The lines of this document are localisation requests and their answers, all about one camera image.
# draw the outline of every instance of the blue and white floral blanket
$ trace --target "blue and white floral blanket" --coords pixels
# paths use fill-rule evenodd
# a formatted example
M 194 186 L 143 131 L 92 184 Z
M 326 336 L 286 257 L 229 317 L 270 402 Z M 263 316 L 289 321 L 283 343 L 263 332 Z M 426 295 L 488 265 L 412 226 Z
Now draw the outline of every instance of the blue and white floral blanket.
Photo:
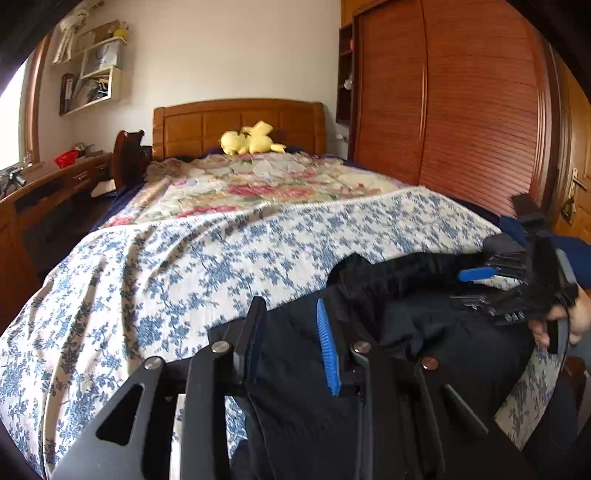
M 49 477 L 143 359 L 193 355 L 207 344 L 208 327 L 243 316 L 253 296 L 274 308 L 322 288 L 351 253 L 380 262 L 416 251 L 477 251 L 497 232 L 422 187 L 99 230 L 47 276 L 0 338 L 0 417 Z M 557 370 L 557 358 L 534 352 L 497 414 L 518 446 L 544 411 Z M 243 420 L 233 402 L 226 405 L 232 450 Z M 177 477 L 178 440 L 171 463 Z

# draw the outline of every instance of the human hand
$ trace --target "human hand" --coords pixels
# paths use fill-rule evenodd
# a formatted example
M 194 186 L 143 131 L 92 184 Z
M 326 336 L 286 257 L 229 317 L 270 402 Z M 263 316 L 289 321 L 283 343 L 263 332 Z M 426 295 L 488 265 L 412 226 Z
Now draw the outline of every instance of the human hand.
M 572 345 L 579 343 L 583 334 L 591 330 L 591 299 L 585 291 L 579 287 L 579 297 L 574 307 L 569 308 L 570 334 L 569 342 Z M 559 320 L 566 318 L 566 312 L 562 305 L 554 305 L 546 316 L 546 320 Z M 550 337 L 546 333 L 545 324 L 542 320 L 530 320 L 527 322 L 534 334 L 538 346 L 546 349 L 550 345 Z

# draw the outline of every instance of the yellow toy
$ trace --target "yellow toy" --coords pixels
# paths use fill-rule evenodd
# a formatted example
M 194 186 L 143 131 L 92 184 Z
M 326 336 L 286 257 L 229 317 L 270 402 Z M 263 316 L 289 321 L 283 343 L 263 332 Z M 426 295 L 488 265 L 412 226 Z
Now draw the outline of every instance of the yellow toy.
M 242 127 L 241 132 L 228 131 L 220 138 L 220 145 L 226 155 L 264 153 L 268 151 L 284 153 L 285 145 L 273 143 L 269 137 L 273 127 L 265 122 L 257 122 L 254 127 Z

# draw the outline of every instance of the wooden desk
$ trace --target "wooden desk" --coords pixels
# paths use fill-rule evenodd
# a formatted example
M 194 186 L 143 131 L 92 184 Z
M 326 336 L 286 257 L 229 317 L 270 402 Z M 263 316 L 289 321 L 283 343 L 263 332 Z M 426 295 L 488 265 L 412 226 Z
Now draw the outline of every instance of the wooden desk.
M 109 176 L 112 154 L 83 158 L 59 169 L 44 163 L 25 170 L 27 184 L 0 200 L 0 333 L 41 287 L 22 234 L 58 205 Z

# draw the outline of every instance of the window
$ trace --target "window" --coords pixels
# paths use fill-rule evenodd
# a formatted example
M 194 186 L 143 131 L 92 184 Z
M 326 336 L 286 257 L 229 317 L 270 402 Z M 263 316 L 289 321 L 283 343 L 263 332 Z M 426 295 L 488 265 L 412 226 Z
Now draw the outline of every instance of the window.
M 21 98 L 27 62 L 23 63 L 0 96 L 0 170 L 21 161 Z

